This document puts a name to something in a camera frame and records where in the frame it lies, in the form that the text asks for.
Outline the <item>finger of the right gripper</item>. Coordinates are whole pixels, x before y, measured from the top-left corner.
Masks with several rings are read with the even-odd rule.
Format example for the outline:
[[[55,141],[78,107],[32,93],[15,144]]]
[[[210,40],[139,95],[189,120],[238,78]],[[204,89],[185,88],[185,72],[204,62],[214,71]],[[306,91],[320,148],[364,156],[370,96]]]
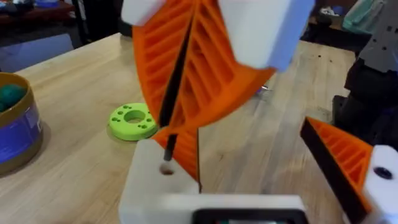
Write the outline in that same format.
[[[313,0],[197,1],[170,128],[230,114],[290,64]]]
[[[142,92],[161,127],[170,126],[176,112],[194,10],[194,1],[123,2]]]

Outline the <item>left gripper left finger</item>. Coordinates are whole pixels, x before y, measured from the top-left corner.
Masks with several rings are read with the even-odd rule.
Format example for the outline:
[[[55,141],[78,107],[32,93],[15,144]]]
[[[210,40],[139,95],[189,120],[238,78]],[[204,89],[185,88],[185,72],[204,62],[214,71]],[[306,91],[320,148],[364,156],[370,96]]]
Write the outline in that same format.
[[[191,223],[189,196],[197,181],[176,160],[164,161],[164,149],[153,139],[137,143],[119,203],[121,223]]]

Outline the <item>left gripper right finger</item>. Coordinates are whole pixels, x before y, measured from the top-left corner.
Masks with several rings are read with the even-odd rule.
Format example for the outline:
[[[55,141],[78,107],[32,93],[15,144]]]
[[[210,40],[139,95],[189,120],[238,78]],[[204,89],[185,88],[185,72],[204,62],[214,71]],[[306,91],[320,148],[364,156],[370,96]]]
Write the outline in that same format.
[[[397,224],[397,151],[305,117],[300,136],[337,198],[345,223]]]

